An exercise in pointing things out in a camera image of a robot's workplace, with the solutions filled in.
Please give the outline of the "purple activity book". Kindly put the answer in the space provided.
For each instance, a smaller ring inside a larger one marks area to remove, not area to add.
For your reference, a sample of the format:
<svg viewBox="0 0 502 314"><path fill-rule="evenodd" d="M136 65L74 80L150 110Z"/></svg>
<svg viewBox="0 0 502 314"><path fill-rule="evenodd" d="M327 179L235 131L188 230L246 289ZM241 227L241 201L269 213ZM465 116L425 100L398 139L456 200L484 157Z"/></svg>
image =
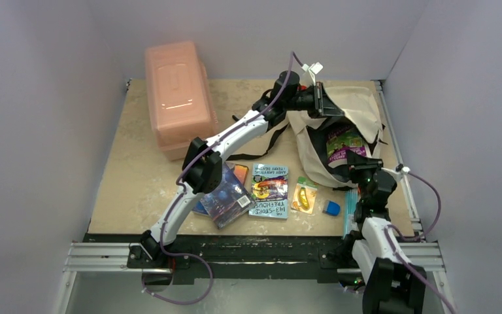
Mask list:
<svg viewBox="0 0 502 314"><path fill-rule="evenodd" d="M356 128L337 126L326 136L327 161L331 167L347 164L346 151L367 157L367 143Z"/></svg>

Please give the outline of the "cream canvas backpack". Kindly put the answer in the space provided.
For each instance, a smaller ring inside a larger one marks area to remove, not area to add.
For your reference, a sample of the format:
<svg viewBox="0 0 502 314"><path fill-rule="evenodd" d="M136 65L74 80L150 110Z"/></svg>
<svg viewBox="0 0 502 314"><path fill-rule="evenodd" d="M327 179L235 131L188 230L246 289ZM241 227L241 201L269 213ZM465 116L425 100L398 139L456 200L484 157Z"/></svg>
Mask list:
<svg viewBox="0 0 502 314"><path fill-rule="evenodd" d="M381 166L384 126L373 94L361 86L292 84L267 90L252 109L265 113L269 127L281 122L295 134L306 176L330 188L366 184Z"/></svg>

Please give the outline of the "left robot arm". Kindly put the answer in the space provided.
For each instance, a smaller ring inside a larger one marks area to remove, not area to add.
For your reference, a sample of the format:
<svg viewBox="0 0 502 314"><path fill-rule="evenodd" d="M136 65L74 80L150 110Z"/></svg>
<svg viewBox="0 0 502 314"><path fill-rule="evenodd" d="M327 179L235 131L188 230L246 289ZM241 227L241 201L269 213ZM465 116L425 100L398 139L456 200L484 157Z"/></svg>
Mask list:
<svg viewBox="0 0 502 314"><path fill-rule="evenodd" d="M288 111L303 111L310 118L325 118L330 122L344 116L322 82L304 87L297 73L281 72L274 86L264 92L242 118L217 135L191 141L182 173L176 180L175 197L161 218L141 236L140 246L147 263L154 268L167 263L166 246L174 242L197 202L218 187L224 162L245 144L281 123Z"/></svg>

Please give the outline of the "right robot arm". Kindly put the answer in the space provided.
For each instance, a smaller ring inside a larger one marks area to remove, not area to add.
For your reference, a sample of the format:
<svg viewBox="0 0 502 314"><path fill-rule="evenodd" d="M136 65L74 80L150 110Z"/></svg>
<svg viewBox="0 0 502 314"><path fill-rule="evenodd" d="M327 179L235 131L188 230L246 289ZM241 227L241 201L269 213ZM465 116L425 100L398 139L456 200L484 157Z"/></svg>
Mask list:
<svg viewBox="0 0 502 314"><path fill-rule="evenodd" d="M357 185L359 199L354 211L358 229L345 237L341 258L359 266L365 288L364 313L421 313L426 291L426 271L414 265L403 252L391 223L388 199L397 182L409 172L399 165L386 169L381 159L353 151L346 153L350 180Z"/></svg>

